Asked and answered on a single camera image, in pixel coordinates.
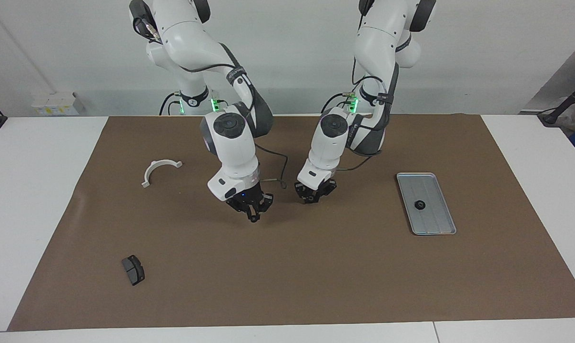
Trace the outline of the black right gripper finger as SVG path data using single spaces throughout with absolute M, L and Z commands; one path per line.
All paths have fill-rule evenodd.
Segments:
M 256 216 L 260 216 L 261 213 L 268 211 L 270 206 L 272 206 L 274 200 L 274 195 L 270 193 L 257 193 L 254 195 L 254 213 Z
M 243 202 L 226 202 L 231 208 L 237 212 L 243 212 L 247 215 L 248 220 L 251 220 L 251 209 L 248 204 Z

